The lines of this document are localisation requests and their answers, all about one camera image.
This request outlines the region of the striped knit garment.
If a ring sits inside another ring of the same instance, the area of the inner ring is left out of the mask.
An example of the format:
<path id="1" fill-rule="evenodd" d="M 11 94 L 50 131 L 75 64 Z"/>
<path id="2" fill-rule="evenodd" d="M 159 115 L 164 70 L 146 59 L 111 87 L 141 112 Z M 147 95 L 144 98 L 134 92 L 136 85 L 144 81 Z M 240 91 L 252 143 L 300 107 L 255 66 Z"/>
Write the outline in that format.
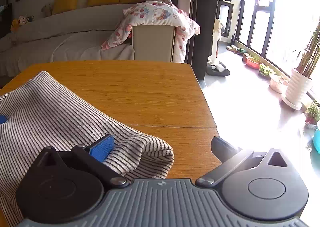
<path id="1" fill-rule="evenodd" d="M 164 179 L 174 163 L 167 142 L 104 114 L 46 71 L 2 95 L 1 116 L 1 209 L 10 226 L 23 219 L 16 190 L 44 147 L 68 151 L 112 135 L 115 147 L 104 164 L 129 179 Z"/>

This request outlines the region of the pink plant pot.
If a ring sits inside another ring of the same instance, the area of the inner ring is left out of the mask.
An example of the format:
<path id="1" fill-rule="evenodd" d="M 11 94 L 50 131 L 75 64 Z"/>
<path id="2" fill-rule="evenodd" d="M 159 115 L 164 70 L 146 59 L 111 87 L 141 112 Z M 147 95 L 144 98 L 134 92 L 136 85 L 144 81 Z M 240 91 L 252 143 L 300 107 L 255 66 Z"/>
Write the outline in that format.
<path id="1" fill-rule="evenodd" d="M 272 90 L 274 90 L 275 92 L 282 94 L 286 91 L 288 85 L 289 85 L 289 81 L 283 77 L 282 75 L 276 75 L 276 74 L 272 74 L 270 75 L 270 87 Z"/>

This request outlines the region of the teal plastic basin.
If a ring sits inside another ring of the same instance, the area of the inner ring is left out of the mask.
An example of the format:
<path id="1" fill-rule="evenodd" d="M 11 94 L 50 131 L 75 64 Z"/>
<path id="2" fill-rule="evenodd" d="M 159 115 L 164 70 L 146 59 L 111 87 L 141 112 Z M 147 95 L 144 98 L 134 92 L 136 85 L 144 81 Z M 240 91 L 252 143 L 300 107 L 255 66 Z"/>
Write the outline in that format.
<path id="1" fill-rule="evenodd" d="M 317 127 L 313 134 L 313 146 L 318 154 L 320 154 L 320 121 L 317 122 Z"/>

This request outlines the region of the small red flower pot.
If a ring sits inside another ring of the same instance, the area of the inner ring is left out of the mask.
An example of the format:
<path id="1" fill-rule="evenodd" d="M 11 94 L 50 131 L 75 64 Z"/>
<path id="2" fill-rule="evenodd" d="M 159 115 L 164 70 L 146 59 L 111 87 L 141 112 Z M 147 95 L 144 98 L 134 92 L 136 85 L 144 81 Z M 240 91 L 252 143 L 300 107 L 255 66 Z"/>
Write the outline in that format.
<path id="1" fill-rule="evenodd" d="M 319 114 L 320 114 L 319 103 L 313 102 L 306 110 L 305 122 L 307 124 L 317 126 L 317 122 L 319 121 Z"/>

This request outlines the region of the green plant tray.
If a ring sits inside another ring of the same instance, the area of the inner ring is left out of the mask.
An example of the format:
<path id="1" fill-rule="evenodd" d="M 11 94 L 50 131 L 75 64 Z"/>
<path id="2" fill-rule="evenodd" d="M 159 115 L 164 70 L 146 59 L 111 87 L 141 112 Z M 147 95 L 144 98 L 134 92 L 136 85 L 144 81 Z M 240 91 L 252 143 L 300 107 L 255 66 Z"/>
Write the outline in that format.
<path id="1" fill-rule="evenodd" d="M 275 74 L 274 70 L 265 64 L 259 65 L 259 75 L 268 80 L 271 79 L 271 75 Z"/>

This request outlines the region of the red plant bowl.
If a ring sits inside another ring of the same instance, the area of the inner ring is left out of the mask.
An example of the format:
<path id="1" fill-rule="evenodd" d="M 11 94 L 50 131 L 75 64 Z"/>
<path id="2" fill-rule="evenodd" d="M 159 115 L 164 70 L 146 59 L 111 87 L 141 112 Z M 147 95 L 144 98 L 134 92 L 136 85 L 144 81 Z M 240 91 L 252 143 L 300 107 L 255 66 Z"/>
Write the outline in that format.
<path id="1" fill-rule="evenodd" d="M 246 56 L 246 64 L 256 70 L 260 69 L 260 66 L 263 65 L 263 63 L 261 61 L 259 61 L 258 59 L 255 59 L 251 56 Z"/>

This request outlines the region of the white ribbed plant pot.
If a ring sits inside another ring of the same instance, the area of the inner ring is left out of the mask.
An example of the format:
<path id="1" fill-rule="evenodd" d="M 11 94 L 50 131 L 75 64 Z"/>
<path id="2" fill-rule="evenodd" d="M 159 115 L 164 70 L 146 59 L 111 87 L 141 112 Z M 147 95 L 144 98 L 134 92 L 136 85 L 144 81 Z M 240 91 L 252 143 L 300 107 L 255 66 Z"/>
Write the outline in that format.
<path id="1" fill-rule="evenodd" d="M 281 94 L 282 101 L 295 110 L 302 108 L 302 99 L 310 88 L 311 79 L 300 74 L 296 68 L 292 68 L 289 84 Z"/>

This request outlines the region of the tall palm plant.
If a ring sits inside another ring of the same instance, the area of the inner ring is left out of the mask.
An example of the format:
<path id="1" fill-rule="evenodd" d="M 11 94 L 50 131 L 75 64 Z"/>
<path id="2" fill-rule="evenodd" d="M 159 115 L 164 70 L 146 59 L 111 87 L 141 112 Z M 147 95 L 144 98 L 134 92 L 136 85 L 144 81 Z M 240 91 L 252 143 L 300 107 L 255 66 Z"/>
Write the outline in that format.
<path id="1" fill-rule="evenodd" d="M 318 22 L 317 27 L 313 32 L 312 37 L 304 50 L 300 63 L 296 68 L 297 72 L 307 77 L 308 79 L 315 70 L 316 64 L 319 61 L 319 34 L 320 22 Z"/>

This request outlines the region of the grey covered sofa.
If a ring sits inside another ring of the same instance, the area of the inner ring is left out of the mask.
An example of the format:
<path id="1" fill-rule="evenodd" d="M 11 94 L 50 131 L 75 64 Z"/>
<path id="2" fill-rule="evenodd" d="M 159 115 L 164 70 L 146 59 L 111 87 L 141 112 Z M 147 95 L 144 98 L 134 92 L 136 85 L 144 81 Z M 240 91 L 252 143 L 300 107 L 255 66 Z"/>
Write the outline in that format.
<path id="1" fill-rule="evenodd" d="M 112 35 L 130 4 L 76 9 L 35 20 L 1 38 L 1 76 L 15 77 L 32 64 L 81 60 L 173 62 L 174 28 L 133 29 L 133 41 L 111 49 L 101 45 Z"/>

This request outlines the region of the beige plush bear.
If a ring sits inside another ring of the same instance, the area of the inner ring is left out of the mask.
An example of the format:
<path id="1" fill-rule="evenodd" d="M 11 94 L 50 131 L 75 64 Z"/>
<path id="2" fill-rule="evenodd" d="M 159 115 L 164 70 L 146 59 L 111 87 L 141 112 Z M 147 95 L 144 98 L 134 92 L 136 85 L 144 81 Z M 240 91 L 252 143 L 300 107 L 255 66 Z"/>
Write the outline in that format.
<path id="1" fill-rule="evenodd" d="M 47 4 L 42 7 L 41 12 L 43 13 L 44 17 L 52 16 L 53 7 L 50 4 Z"/>

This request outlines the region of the yellow plush toy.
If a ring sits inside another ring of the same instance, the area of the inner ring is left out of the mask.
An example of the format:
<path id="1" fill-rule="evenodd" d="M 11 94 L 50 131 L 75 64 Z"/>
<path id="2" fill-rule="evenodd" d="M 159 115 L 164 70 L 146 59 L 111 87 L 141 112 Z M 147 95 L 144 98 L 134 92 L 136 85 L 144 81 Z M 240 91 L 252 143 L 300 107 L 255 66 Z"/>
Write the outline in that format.
<path id="1" fill-rule="evenodd" d="M 11 32 L 16 32 L 18 31 L 18 29 L 27 24 L 27 23 L 30 23 L 30 22 L 33 22 L 34 20 L 34 17 L 33 16 L 28 16 L 28 17 L 25 17 L 25 16 L 20 16 L 18 19 L 14 19 L 12 21 L 12 24 L 11 24 L 11 29 L 10 31 Z"/>

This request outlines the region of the yellow cushion nearest toys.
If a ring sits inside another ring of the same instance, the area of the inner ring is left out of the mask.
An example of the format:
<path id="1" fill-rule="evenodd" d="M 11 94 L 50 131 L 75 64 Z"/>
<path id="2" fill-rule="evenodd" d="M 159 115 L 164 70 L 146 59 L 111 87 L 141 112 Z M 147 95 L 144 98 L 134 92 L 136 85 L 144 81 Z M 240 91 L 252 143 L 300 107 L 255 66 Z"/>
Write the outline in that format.
<path id="1" fill-rule="evenodd" d="M 55 0 L 52 15 L 75 10 L 78 6 L 78 0 Z"/>

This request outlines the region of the floral pink blanket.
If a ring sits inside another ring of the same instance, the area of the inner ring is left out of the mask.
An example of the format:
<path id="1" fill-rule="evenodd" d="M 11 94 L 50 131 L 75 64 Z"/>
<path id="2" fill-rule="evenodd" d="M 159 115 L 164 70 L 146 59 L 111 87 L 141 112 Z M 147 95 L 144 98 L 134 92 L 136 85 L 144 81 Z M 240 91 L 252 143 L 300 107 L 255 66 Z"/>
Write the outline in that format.
<path id="1" fill-rule="evenodd" d="M 176 29 L 173 61 L 183 63 L 187 51 L 187 41 L 200 34 L 200 25 L 192 20 L 171 0 L 150 0 L 136 3 L 123 9 L 123 19 L 116 30 L 101 45 L 102 50 L 114 48 L 124 43 L 133 27 L 139 25 L 168 25 Z"/>

